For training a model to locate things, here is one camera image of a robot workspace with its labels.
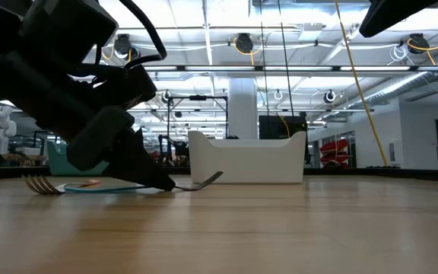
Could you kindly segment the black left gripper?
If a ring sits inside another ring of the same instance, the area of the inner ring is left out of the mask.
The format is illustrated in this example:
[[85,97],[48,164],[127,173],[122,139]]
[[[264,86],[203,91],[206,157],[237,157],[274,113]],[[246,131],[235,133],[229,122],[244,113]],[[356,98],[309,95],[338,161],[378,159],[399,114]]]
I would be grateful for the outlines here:
[[0,100],[9,100],[40,128],[62,137],[68,162],[79,170],[106,161],[118,135],[132,129],[129,109],[157,91],[142,65],[89,65],[85,74],[94,81],[77,81],[47,65],[39,68],[18,53],[0,55]]

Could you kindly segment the teal handled dark fork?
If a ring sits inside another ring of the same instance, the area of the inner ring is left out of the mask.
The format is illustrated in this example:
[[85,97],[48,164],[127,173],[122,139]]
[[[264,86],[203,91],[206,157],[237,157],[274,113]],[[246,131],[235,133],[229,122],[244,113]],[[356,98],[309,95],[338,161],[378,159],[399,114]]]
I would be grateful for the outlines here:
[[[175,185],[174,189],[184,190],[184,191],[197,191],[201,190],[208,185],[212,184],[218,178],[220,178],[224,174],[223,171],[218,171],[205,180],[202,183],[195,183],[191,186],[180,186]],[[59,185],[57,190],[62,191],[63,193],[118,193],[132,190],[144,190],[149,189],[149,186],[117,186],[117,187],[107,187],[107,188],[95,188],[92,187],[92,183],[65,183]]]

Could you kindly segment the orange handled silver fork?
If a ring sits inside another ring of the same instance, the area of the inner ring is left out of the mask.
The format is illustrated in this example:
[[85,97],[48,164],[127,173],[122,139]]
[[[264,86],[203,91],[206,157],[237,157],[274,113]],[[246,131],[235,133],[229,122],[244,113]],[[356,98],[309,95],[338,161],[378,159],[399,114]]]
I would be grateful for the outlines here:
[[89,180],[85,183],[63,183],[58,186],[53,186],[44,176],[22,175],[21,179],[32,192],[39,195],[77,193],[80,190],[88,190],[92,186],[97,186],[100,183],[99,180]]

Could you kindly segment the teal plastic bin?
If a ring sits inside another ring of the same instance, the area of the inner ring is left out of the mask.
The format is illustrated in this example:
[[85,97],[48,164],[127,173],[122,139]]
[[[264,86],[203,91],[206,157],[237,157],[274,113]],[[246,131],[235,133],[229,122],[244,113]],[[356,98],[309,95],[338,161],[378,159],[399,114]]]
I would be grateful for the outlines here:
[[57,144],[53,141],[48,141],[46,144],[49,157],[50,173],[55,177],[101,176],[103,171],[108,166],[108,163],[103,161],[90,170],[80,171],[68,162],[66,155],[66,144]]

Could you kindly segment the white plastic bin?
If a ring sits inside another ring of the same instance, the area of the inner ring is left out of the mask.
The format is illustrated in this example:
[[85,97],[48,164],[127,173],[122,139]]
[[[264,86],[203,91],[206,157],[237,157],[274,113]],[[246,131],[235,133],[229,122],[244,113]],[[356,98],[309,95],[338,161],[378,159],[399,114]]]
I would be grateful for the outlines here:
[[208,139],[189,132],[192,181],[202,182],[218,171],[218,183],[301,183],[306,133],[289,139]]

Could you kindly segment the white round pillar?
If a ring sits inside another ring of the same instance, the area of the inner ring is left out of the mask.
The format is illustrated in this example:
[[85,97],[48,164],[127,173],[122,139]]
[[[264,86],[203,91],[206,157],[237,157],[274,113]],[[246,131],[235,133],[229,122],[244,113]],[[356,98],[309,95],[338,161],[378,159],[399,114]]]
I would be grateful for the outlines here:
[[228,106],[230,134],[257,139],[257,88],[253,78],[229,79]]

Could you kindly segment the long ceiling light bar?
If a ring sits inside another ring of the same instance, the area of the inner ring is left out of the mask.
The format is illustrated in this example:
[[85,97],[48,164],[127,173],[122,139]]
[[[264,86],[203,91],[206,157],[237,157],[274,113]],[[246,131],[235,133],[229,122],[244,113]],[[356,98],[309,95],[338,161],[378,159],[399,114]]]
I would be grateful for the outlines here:
[[[351,72],[352,68],[346,65],[155,65],[145,66],[148,72]],[[438,72],[438,65],[423,66],[355,66],[357,72]]]

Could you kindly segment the red shelf bins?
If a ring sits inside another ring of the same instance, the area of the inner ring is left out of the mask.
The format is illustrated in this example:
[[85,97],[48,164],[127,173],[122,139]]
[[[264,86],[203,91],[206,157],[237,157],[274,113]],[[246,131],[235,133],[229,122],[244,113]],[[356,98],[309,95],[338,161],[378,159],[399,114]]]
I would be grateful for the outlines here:
[[342,167],[347,167],[351,158],[348,152],[348,145],[347,139],[326,143],[319,149],[320,163],[322,165],[339,164]]

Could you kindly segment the silver ventilation duct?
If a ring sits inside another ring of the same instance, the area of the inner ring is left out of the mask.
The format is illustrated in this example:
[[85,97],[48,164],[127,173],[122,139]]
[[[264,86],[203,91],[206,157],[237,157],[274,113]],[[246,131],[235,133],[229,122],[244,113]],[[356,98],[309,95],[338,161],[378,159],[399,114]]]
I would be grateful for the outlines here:
[[[438,56],[434,60],[438,65]],[[426,84],[434,82],[437,78],[438,68],[430,68],[428,71],[422,70],[404,77],[390,78],[374,88],[364,91],[363,96],[368,105],[374,106],[385,103],[388,100],[413,91],[416,88],[423,87]]]

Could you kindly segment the black background gantry frame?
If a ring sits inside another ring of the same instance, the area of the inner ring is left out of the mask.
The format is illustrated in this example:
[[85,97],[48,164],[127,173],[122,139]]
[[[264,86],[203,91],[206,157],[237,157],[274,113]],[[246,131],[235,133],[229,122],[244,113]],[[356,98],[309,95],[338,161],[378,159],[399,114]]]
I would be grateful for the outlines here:
[[[184,101],[191,102],[203,102],[211,100],[213,102],[212,108],[191,107],[191,108],[179,108],[179,105]],[[167,136],[170,135],[171,129],[171,116],[176,112],[184,113],[224,113],[225,120],[223,122],[213,121],[212,123],[217,126],[221,124],[224,127],[224,137],[228,137],[230,133],[229,129],[229,102],[228,96],[210,96],[210,95],[189,95],[189,96],[172,96],[167,99]]]

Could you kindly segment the black aluminium table frame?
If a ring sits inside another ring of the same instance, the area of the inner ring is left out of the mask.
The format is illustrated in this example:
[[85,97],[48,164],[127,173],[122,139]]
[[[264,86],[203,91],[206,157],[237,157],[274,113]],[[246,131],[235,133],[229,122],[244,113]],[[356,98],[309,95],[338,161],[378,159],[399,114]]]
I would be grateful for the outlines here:
[[[48,167],[0,167],[0,179],[10,179],[28,174],[44,176],[51,175]],[[438,181],[438,170],[411,170],[399,168],[325,170],[307,168],[304,170],[304,174],[306,176],[378,176]]]

